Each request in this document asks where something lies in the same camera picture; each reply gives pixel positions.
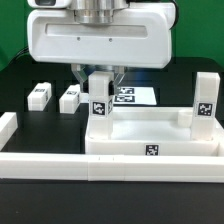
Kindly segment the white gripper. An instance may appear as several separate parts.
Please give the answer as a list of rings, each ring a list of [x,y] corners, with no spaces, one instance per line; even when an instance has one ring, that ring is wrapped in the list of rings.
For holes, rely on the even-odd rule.
[[[82,93],[84,65],[113,67],[109,93],[117,94],[125,67],[163,68],[171,60],[173,3],[32,3],[27,20],[30,55],[69,63]]]

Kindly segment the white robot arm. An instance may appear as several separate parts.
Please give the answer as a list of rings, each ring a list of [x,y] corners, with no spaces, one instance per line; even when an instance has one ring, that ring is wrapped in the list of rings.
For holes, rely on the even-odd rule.
[[[161,69],[171,60],[171,29],[179,19],[175,0],[27,0],[30,55],[38,62],[68,63],[81,90],[83,67],[109,67],[118,85],[125,69]]]

